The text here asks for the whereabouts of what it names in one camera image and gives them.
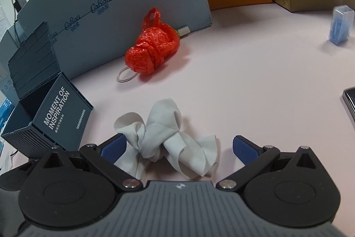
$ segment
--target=dark blue box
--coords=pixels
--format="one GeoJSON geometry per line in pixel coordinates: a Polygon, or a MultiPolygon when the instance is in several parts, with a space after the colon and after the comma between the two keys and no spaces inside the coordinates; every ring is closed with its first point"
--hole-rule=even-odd
{"type": "Polygon", "coordinates": [[[29,158],[59,145],[75,151],[93,106],[61,72],[47,23],[42,23],[8,62],[19,103],[2,137],[29,158]]]}

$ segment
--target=smartphone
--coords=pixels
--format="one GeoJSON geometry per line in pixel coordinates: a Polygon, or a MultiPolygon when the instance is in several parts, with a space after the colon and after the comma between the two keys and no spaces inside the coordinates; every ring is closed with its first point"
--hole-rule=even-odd
{"type": "Polygon", "coordinates": [[[344,90],[343,99],[355,121],[355,87],[344,90]]]}

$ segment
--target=box lid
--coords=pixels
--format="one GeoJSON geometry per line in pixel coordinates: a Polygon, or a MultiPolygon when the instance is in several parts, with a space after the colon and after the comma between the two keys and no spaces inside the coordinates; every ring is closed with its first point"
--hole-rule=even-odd
{"type": "Polygon", "coordinates": [[[21,44],[8,68],[20,100],[60,72],[46,22],[21,44]]]}

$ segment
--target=red plastic bag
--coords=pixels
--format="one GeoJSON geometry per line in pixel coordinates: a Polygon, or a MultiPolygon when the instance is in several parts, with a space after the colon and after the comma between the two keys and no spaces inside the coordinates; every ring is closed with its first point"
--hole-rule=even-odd
{"type": "Polygon", "coordinates": [[[177,52],[179,46],[178,33],[162,23],[160,11],[152,8],[143,19],[136,45],[126,52],[126,65],[139,74],[152,74],[166,57],[177,52]]]}

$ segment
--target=plastic bag handle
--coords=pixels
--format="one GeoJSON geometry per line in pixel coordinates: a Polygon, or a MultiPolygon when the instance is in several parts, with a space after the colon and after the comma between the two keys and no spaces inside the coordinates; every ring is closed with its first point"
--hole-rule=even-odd
{"type": "Polygon", "coordinates": [[[147,28],[151,28],[152,26],[160,27],[161,19],[160,19],[160,11],[153,7],[145,16],[142,23],[142,30],[146,30],[147,28]]]}

